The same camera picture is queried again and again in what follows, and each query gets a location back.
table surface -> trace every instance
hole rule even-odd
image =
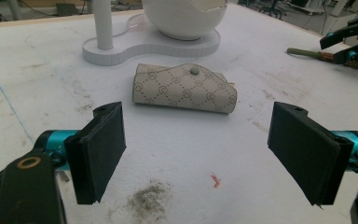
[[[114,13],[114,31],[136,13]],[[121,101],[127,149],[101,203],[77,205],[72,182],[58,179],[69,223],[351,223],[358,175],[344,175],[334,205],[311,206],[267,140],[274,101],[308,109],[329,130],[358,130],[358,70],[286,54],[320,50],[320,37],[244,7],[229,5],[216,30],[221,44],[208,57],[140,55],[103,67],[82,58],[95,36],[90,16],[0,24],[0,170],[43,131],[82,129],[92,109]],[[237,106],[224,115],[134,104],[139,63],[223,73]],[[147,210],[136,202],[150,186],[160,191]]]

white bowl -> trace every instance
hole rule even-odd
[[[147,18],[165,35],[195,40],[223,19],[227,0],[143,0]]]

dirt mark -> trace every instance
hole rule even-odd
[[[79,107],[77,109],[77,111],[80,112],[80,113],[84,113],[84,112],[89,111],[92,108],[92,106],[93,106],[93,103],[88,104],[88,105],[83,105],[83,106]]]
[[[43,65],[45,65],[45,64],[44,63],[31,64],[31,65],[23,66],[22,69],[36,69],[36,68],[42,67]]]
[[[259,122],[257,121],[253,121],[252,124],[254,126],[256,126],[258,129],[260,129],[261,131],[263,131],[264,133],[268,133],[269,132],[269,128],[264,127],[263,125],[261,125]]]
[[[266,98],[271,100],[271,101],[274,101],[275,100],[275,96],[272,95],[271,93],[267,92],[267,91],[263,91],[264,94],[266,94]]]
[[[130,196],[127,206],[133,212],[136,223],[159,223],[165,218],[165,209],[171,198],[169,184],[152,180],[145,189]]]

patterned case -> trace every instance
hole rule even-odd
[[[231,113],[237,103],[237,91],[223,74],[197,64],[170,68],[140,63],[133,80],[132,100],[139,104]]]

white pole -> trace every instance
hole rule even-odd
[[[98,49],[113,48],[112,11],[110,0],[93,0],[95,28],[97,30]]]
[[[11,15],[13,16],[13,20],[20,21],[22,20],[19,3],[16,0],[7,0],[8,7],[10,8]]]

